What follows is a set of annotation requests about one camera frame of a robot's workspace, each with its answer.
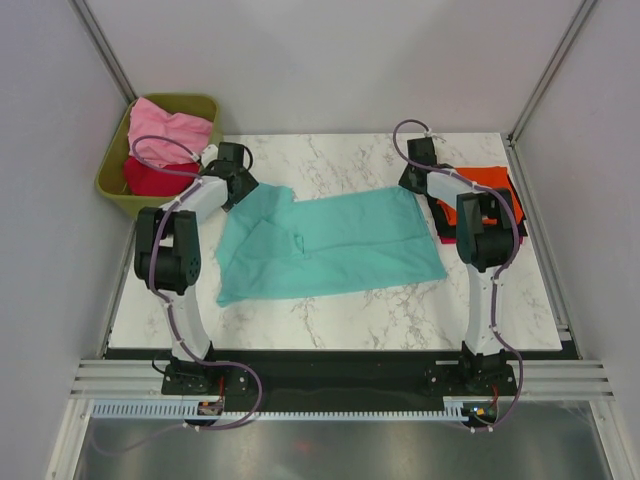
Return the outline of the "teal t shirt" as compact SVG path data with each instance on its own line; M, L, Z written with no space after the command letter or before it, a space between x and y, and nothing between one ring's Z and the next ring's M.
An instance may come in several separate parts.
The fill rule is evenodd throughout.
M261 184L229 212L216 258L221 307L447 276L416 197L400 187L298 201Z

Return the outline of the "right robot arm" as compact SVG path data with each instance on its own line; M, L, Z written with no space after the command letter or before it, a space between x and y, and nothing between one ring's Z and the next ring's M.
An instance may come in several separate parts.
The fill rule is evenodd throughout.
M492 187L437 161L430 137L407 141L407 167L399 185L455 211L455 246L467 267L469 320L457 361L428 367L435 395L513 395L515 374L500 334L500 274L520 246L509 187Z

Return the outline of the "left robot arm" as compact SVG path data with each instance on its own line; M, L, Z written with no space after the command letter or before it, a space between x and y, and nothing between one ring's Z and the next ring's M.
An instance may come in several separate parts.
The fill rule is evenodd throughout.
M254 156L239 143L209 145L197 154L161 135L136 138L131 144L134 158L159 173L164 170L138 152L147 140L176 146L203 168L198 173L169 170L169 175L191 183L164 205L142 208L135 224L134 271L159 300L172 340L162 393L223 397L231 366L213 360L213 342L205 332L195 289L202 268L199 223L218 209L230 211L258 186L251 174Z

